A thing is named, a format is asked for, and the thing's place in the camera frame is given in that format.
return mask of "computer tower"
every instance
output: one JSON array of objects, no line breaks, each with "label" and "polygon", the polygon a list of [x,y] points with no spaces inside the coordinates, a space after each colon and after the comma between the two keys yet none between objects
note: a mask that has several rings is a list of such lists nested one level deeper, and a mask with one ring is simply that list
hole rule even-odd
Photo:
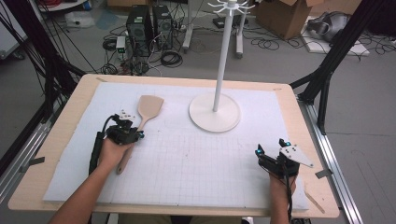
[{"label": "computer tower", "polygon": [[173,20],[168,7],[153,6],[152,18],[158,49],[171,49],[173,47]]},{"label": "computer tower", "polygon": [[149,6],[133,5],[126,21],[134,56],[148,57],[153,39]]}]

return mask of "concrete floor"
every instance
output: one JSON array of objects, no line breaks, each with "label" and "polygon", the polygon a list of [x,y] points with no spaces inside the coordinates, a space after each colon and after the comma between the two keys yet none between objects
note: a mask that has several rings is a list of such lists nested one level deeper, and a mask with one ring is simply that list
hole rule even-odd
[{"label": "concrete floor", "polygon": [[[92,10],[92,15],[96,20],[93,27],[71,30],[68,34],[93,67],[98,68],[104,63],[103,36],[124,25],[126,18],[102,8]],[[197,17],[194,24],[215,29],[211,23],[214,17]],[[247,28],[259,26],[249,18]],[[63,36],[62,39],[71,63],[91,70],[73,46]],[[183,64],[178,68],[158,67],[161,76],[216,79],[221,39],[222,33],[194,31],[191,50],[181,53]],[[277,42],[278,50],[268,50],[251,45],[251,40],[245,38],[243,58],[236,59],[232,37],[224,79],[291,83],[317,69],[325,57],[308,53],[306,48],[294,49],[286,42]],[[363,222],[396,223],[396,175],[392,172],[396,157],[396,119],[392,118],[396,113],[396,52],[384,55],[370,52],[369,57],[361,61],[347,56],[335,71],[326,130]],[[7,59],[0,63],[0,68],[0,156],[3,156],[44,97],[28,60]],[[159,75],[154,69],[146,73],[149,77]],[[0,223],[42,223],[51,216],[51,213],[10,211],[7,199],[0,205]],[[255,218],[255,223],[267,221]],[[314,218],[312,222],[347,223],[343,215],[337,219]]]}]

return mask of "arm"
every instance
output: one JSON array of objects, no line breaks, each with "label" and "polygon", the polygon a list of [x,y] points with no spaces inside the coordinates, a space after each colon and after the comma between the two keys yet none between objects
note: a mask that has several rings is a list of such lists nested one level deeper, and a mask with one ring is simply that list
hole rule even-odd
[{"label": "arm", "polygon": [[[270,175],[270,193],[271,193],[271,224],[287,224],[289,223],[288,218],[288,195],[286,185],[282,180],[278,179],[273,174]],[[296,189],[295,178],[290,178],[291,193]]]},{"label": "arm", "polygon": [[83,223],[86,224],[96,205],[96,200],[110,172],[120,162],[125,150],[131,145],[119,146],[110,139],[105,139],[100,155],[100,162],[91,175],[78,187],[62,207],[55,213],[49,223]]}]

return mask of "spatula head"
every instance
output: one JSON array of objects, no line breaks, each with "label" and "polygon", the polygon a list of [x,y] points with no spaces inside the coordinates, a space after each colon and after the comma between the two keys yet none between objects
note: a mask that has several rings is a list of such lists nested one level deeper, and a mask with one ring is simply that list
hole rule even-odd
[{"label": "spatula head", "polygon": [[137,111],[142,119],[152,119],[157,117],[163,106],[163,98],[153,95],[142,95],[140,97]]}]

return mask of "black tape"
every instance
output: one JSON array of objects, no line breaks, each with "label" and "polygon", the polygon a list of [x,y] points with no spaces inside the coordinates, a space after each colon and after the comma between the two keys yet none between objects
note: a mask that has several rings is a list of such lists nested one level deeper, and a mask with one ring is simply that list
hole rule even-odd
[{"label": "black tape", "polygon": [[317,176],[318,179],[321,179],[324,176],[332,175],[332,170],[331,169],[322,170],[317,172],[315,175]]},{"label": "black tape", "polygon": [[36,159],[33,159],[33,160],[29,160],[27,165],[21,166],[20,172],[21,173],[26,173],[27,169],[29,169],[29,166],[36,165],[36,164],[39,164],[39,163],[43,163],[45,160],[46,160],[45,157],[40,157],[40,158],[36,158]]}]

